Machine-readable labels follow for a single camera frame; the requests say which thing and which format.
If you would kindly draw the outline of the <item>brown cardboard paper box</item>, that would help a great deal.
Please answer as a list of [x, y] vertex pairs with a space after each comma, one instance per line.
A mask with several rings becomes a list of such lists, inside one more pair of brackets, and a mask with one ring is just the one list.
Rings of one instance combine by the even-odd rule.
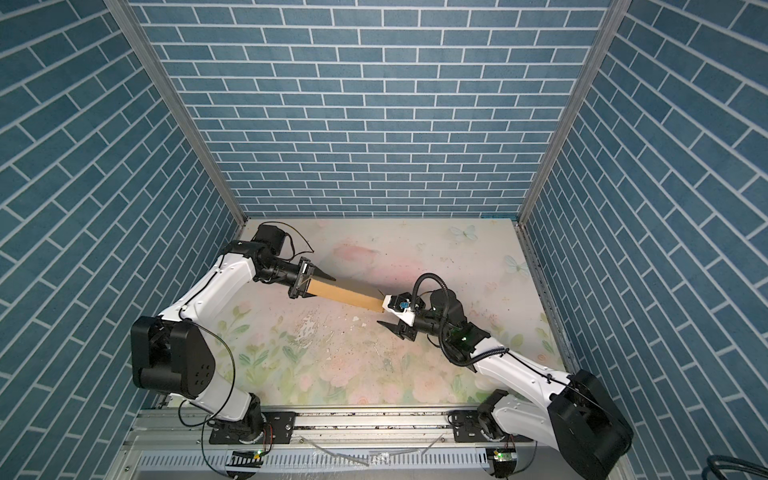
[[307, 292], [311, 295], [364, 308], [377, 313], [384, 312], [385, 294], [378, 288], [348, 279], [328, 280], [313, 277]]

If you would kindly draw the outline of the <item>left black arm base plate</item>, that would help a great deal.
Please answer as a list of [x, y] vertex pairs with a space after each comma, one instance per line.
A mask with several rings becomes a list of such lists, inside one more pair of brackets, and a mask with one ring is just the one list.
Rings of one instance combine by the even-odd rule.
[[293, 411], [259, 411], [247, 413], [239, 421], [211, 420], [209, 442], [213, 445], [271, 445], [289, 444], [297, 414]]

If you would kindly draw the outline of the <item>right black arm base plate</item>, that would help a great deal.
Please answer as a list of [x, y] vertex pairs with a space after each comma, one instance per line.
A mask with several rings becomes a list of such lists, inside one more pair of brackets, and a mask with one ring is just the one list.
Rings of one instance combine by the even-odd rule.
[[532, 442], [526, 436], [502, 431], [489, 414], [477, 410], [451, 410], [446, 418], [456, 443]]

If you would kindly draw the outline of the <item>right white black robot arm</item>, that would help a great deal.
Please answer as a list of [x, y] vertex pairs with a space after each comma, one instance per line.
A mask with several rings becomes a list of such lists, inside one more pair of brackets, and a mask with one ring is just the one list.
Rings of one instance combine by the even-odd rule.
[[401, 339], [432, 335], [446, 360], [499, 383], [477, 409], [484, 434], [517, 434], [558, 450], [584, 479], [605, 479], [632, 444], [634, 431], [601, 381], [587, 370], [567, 373], [513, 353], [469, 322], [450, 289], [422, 300], [411, 293], [385, 296], [397, 317], [387, 329]]

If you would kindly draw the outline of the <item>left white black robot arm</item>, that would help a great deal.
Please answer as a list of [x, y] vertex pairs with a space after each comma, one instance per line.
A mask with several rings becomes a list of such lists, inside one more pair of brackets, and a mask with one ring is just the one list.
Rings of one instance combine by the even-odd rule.
[[280, 243], [230, 242], [189, 292], [161, 313], [136, 320], [130, 330], [134, 384], [179, 394], [208, 412], [213, 421], [252, 434], [260, 431], [265, 423], [260, 400], [216, 372], [216, 360], [204, 336], [223, 340], [213, 332], [216, 317], [248, 283], [283, 285], [295, 299], [310, 295], [312, 280], [334, 279], [305, 257], [297, 264], [279, 258], [280, 247]]

